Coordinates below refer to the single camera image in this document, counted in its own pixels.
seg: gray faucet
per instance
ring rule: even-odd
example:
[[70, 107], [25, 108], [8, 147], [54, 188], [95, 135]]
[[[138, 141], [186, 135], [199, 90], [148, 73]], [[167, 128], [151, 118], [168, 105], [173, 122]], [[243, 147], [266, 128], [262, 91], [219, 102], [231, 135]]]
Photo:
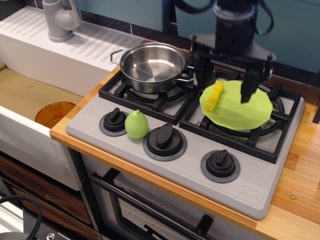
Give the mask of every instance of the gray faucet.
[[43, 0], [43, 11], [49, 29], [49, 39], [60, 43], [74, 35], [73, 30], [81, 25], [76, 0], [69, 0], [71, 10], [65, 10], [61, 0]]

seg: yellow toy food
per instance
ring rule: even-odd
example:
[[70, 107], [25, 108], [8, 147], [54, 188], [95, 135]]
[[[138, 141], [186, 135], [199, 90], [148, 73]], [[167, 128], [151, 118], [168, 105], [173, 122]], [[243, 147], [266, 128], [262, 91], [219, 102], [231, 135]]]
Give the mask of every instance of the yellow toy food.
[[220, 95], [224, 90], [224, 83], [223, 81], [215, 81], [213, 90], [208, 98], [208, 100], [205, 102], [205, 109], [208, 111], [213, 111], [219, 101]]

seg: oven door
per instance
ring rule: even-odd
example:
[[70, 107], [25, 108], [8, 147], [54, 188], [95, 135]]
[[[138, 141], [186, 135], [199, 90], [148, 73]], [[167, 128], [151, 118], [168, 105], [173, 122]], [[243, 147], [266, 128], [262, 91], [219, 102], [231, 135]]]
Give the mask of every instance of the oven door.
[[130, 239], [139, 240], [214, 239], [206, 236], [213, 223], [210, 216], [204, 214], [197, 227], [194, 228], [179, 217], [172, 216], [163, 208], [117, 186], [115, 178], [119, 173], [111, 168], [103, 177], [93, 173], [90, 181], [108, 192], [116, 224], [128, 233], [126, 237], [132, 236]]

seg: black cable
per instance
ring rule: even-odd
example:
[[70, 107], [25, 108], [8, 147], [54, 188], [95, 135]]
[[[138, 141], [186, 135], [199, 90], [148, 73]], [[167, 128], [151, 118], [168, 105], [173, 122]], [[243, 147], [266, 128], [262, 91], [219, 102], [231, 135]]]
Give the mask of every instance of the black cable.
[[208, 5], [204, 6], [202, 8], [195, 8], [195, 7], [185, 3], [183, 0], [172, 0], [172, 3], [174, 5], [176, 5], [182, 11], [185, 11], [185, 12], [187, 12], [189, 14], [198, 14], [198, 13], [202, 13], [202, 12], [207, 11], [208, 9], [210, 9], [214, 5], [215, 0], [210, 0]]
[[41, 207], [40, 207], [39, 203], [37, 203], [33, 198], [28, 197], [28, 196], [13, 195], [13, 196], [5, 196], [5, 197], [1, 198], [0, 204], [2, 204], [4, 202], [8, 202], [8, 201], [27, 201], [27, 202], [33, 203], [35, 205], [36, 210], [38, 212], [38, 216], [37, 216], [36, 223], [35, 223], [33, 230], [31, 231], [31, 233], [29, 234], [29, 236], [26, 239], [26, 240], [34, 240], [34, 238], [39, 230], [41, 220], [42, 220], [42, 211], [41, 211]]
[[269, 34], [269, 33], [271, 32], [271, 30], [274, 28], [274, 24], [275, 24], [275, 23], [274, 23], [274, 16], [273, 16], [270, 8], [267, 6], [267, 4], [265, 3], [264, 0], [260, 0], [259, 3], [260, 3], [260, 5], [261, 5], [261, 7], [265, 10], [265, 12], [269, 15], [269, 17], [270, 17], [270, 19], [271, 19], [270, 26], [268, 27], [268, 29], [267, 29], [266, 31], [259, 31], [259, 30], [257, 29], [256, 22], [255, 22], [255, 20], [254, 20], [253, 17], [252, 17], [252, 19], [251, 19], [251, 25], [252, 25], [254, 31], [255, 31], [257, 34], [259, 34], [260, 36], [265, 36], [265, 35]]

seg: wooden countertop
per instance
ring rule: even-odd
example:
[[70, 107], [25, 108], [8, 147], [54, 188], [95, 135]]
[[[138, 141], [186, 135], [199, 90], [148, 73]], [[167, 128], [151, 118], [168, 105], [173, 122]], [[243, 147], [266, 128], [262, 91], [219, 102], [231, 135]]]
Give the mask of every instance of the wooden countertop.
[[118, 66], [51, 129], [54, 140], [262, 238], [320, 239], [320, 125], [312, 122], [320, 89], [277, 76], [271, 79], [271, 83], [280, 82], [284, 88], [301, 93], [306, 106], [267, 215], [256, 220], [66, 133], [68, 122], [119, 70]]

